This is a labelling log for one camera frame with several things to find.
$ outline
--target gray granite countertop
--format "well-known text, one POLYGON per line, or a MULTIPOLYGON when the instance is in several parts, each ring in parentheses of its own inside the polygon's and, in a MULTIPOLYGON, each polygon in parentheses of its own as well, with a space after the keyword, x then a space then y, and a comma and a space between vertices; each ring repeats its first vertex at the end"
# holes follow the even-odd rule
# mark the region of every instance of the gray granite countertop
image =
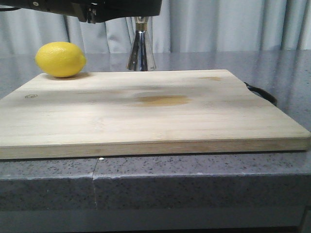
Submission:
MULTIPOLYGON (((84 71, 126 71, 127 54, 87 54, 84 71)), ((228 69, 311 131, 311 50, 155 54, 157 70, 228 69)), ((0 98, 41 73, 0 56, 0 98)), ((0 211, 307 206, 311 151, 0 161, 0 211)))

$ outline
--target wooden cutting board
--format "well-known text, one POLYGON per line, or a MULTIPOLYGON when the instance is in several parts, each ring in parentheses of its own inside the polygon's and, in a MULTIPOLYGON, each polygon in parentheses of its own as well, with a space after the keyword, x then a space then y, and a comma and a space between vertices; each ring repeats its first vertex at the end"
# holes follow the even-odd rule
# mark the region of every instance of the wooden cutting board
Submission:
POLYGON ((40 74, 0 100, 0 158, 307 150, 227 70, 40 74))

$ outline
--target lemon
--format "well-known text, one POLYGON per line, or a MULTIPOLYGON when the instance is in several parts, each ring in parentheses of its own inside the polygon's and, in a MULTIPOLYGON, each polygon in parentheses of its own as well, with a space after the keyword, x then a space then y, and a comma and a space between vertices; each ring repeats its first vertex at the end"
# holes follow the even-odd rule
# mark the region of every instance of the lemon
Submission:
POLYGON ((38 50, 35 62, 44 72, 65 78, 79 73, 86 64, 86 58, 73 43, 52 42, 38 50))

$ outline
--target gray curtain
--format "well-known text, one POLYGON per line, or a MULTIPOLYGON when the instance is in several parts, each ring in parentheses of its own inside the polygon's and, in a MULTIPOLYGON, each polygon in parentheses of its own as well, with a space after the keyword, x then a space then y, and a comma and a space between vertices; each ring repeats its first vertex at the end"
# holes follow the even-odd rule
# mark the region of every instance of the gray curtain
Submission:
MULTIPOLYGON (((311 0, 163 0, 149 21, 154 52, 311 49, 311 0)), ((0 54, 35 54, 69 41, 87 53, 127 53, 132 18, 81 23, 74 17, 21 9, 0 13, 0 54)))

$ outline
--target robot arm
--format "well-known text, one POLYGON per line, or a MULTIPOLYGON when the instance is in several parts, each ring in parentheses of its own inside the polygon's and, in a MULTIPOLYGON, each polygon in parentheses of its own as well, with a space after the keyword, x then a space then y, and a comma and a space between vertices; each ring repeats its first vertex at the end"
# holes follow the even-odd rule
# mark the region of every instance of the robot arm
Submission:
POLYGON ((100 23, 121 17, 160 14, 162 0, 0 0, 0 5, 78 17, 81 22, 100 23))

